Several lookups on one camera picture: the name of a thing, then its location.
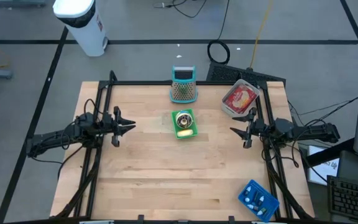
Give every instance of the trash can lid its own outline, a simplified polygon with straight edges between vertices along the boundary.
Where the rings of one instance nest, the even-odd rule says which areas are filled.
[[[59,18],[77,18],[85,15],[93,2],[94,0],[56,0],[53,12]]]

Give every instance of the keyboard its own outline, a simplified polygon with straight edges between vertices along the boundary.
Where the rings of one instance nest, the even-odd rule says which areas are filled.
[[[329,211],[358,220],[358,182],[328,176]]]
[[[251,68],[247,70],[235,68],[218,63],[211,63],[206,80],[207,81],[237,81],[243,79],[249,83],[256,83],[257,81],[278,81],[283,82],[285,86],[285,79],[265,75],[262,73],[254,72]]]

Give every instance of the wooden tabletop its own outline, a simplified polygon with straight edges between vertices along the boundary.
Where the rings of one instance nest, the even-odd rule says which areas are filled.
[[[96,98],[97,86],[98,82],[83,82],[75,115],[83,113],[88,98]],[[136,121],[136,128],[120,138],[120,147],[111,144],[110,135],[104,138],[92,219],[136,220],[143,214],[146,220],[227,220],[230,215],[239,221],[257,220],[237,196],[250,179],[270,190],[262,143],[254,136],[252,147],[243,149],[240,137],[229,129],[247,126],[221,110],[221,99],[230,86],[198,86],[197,101],[185,105],[172,103],[169,89],[168,85],[113,86],[109,110],[119,106],[122,117]],[[283,83],[269,82],[268,92],[274,117],[291,120]],[[198,135],[178,140],[171,112],[187,108],[193,109]],[[87,110],[93,111],[91,103]],[[264,118],[268,123],[265,108]],[[65,157],[78,147],[71,145]],[[78,189],[84,155],[81,150],[62,169],[51,215],[60,212]],[[282,156],[290,155],[290,147],[282,149]],[[314,216],[297,152],[295,159],[299,168],[283,160],[288,188]],[[285,217],[282,194],[277,191]]]

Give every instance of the paper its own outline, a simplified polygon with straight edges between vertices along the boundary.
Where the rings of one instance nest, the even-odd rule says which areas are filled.
[[[321,152],[323,149],[316,147],[316,146],[309,146],[308,155],[313,155],[314,153]],[[334,159],[325,163],[322,163],[318,166],[313,167],[317,173],[319,173],[322,177],[327,179],[327,175],[335,176],[337,174],[337,169],[339,165],[339,159]],[[321,179],[311,168],[308,170],[308,181],[321,184],[321,185],[327,185],[327,183]]]

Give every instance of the red food package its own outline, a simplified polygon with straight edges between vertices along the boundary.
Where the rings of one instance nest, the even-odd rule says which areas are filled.
[[[224,103],[236,113],[244,112],[252,101],[256,98],[256,94],[244,84],[240,84],[226,98]]]

